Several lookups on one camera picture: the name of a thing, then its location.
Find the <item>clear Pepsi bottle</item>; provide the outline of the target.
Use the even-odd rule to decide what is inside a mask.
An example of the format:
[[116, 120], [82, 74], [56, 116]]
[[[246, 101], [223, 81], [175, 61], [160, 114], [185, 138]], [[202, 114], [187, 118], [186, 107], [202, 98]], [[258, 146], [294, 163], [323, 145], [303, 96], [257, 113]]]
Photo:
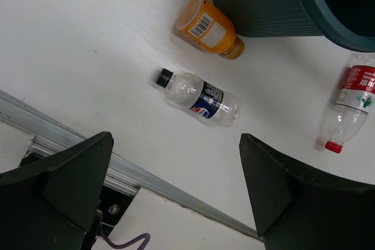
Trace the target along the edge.
[[228, 128], [241, 115], [241, 102], [235, 95], [195, 74], [175, 74], [162, 68], [156, 84], [164, 89], [170, 102], [184, 111], [191, 111], [208, 126]]

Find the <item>orange juice bottle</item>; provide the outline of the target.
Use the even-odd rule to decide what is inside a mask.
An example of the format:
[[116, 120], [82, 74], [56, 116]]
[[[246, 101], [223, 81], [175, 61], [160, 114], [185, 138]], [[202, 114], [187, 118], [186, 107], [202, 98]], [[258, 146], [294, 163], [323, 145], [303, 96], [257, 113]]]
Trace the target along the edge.
[[228, 60], [239, 58], [245, 48], [231, 20], [209, 0], [190, 0], [179, 14], [176, 28], [204, 51]]

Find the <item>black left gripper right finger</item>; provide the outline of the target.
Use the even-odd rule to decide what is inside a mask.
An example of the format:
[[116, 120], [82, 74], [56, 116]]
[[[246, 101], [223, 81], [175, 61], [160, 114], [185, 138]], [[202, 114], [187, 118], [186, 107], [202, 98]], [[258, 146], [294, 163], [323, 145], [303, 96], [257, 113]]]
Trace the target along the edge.
[[267, 249], [373, 249], [374, 186], [241, 136], [240, 157], [258, 236]]

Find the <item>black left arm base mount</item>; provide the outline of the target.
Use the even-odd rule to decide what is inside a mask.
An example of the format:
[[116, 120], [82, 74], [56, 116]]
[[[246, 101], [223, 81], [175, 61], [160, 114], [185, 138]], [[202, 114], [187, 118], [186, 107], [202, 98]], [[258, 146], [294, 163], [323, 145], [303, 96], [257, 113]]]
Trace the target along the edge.
[[79, 227], [87, 228], [95, 236], [105, 230], [102, 225], [115, 226], [129, 206], [132, 197], [99, 184], [104, 173], [96, 175], [93, 165], [85, 171], [78, 158], [68, 164], [51, 164], [52, 158], [42, 159], [32, 153], [21, 161], [21, 168], [32, 171], [32, 178], [42, 177], [36, 191], [26, 197], [16, 198], [15, 205], [8, 207], [1, 217], [9, 225], [21, 225], [35, 221], [39, 215], [58, 213]]

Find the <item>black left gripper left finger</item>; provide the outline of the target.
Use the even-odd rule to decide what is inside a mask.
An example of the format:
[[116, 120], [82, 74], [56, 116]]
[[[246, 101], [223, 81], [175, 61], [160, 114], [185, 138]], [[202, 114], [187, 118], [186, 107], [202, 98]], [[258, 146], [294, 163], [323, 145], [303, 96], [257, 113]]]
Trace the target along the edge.
[[80, 249], [113, 150], [101, 132], [1, 174], [1, 249]]

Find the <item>red cap clear bottle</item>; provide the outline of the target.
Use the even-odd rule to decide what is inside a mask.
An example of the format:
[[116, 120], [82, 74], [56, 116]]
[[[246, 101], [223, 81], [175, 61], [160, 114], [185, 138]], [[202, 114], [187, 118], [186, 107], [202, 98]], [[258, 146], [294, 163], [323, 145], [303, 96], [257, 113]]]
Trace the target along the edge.
[[353, 53], [329, 121], [325, 149], [340, 153], [374, 111], [374, 53]]

